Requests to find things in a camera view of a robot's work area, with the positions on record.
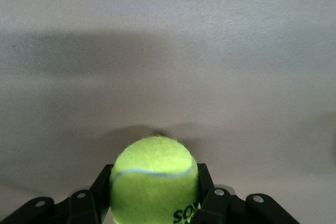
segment tennis ball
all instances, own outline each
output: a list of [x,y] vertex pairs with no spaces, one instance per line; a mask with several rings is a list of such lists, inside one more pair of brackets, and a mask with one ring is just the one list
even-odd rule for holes
[[198,206],[197,163],[176,140],[143,138],[117,158],[110,196],[117,224],[186,224]]

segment screw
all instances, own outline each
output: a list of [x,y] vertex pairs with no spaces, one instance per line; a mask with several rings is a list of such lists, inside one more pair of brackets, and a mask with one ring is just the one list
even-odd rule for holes
[[257,203],[264,203],[264,199],[262,198],[262,196],[259,195],[253,196],[253,200]]
[[86,196],[86,193],[81,193],[79,195],[77,195],[78,199],[84,198]]
[[215,194],[218,195],[218,196],[223,196],[224,195],[224,191],[221,190],[220,188],[218,188],[218,189],[215,190]]
[[41,200],[39,201],[38,203],[35,204],[35,207],[41,207],[41,206],[44,206],[45,205],[45,201],[44,200]]

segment gray background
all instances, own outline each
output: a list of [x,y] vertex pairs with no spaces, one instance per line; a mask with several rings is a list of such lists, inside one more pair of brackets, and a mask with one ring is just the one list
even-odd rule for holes
[[0,219],[161,132],[336,223],[336,0],[0,0],[0,26]]

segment tennis ball seam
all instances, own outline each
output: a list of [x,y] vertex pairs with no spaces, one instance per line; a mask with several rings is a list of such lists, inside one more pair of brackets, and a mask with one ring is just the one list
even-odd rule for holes
[[187,175],[194,169],[194,167],[195,167],[195,164],[194,164],[193,157],[191,157],[191,166],[187,170],[180,172],[180,173],[170,173],[170,174],[159,173],[159,172],[153,172],[151,170],[147,170],[143,168],[132,167],[132,168],[123,170],[122,172],[118,172],[111,182],[111,187],[113,187],[114,183],[119,177],[121,177],[124,174],[128,174],[128,173],[141,173],[141,174],[146,174],[146,175],[151,175],[151,176],[156,176],[156,177],[163,177],[163,178],[177,178],[177,177],[182,177],[184,175]]

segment yellow tennis ball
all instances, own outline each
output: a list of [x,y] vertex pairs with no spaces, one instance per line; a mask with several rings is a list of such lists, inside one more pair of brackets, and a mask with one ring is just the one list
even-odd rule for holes
[[198,206],[197,163],[176,140],[143,138],[117,158],[110,195],[117,224],[186,224]]

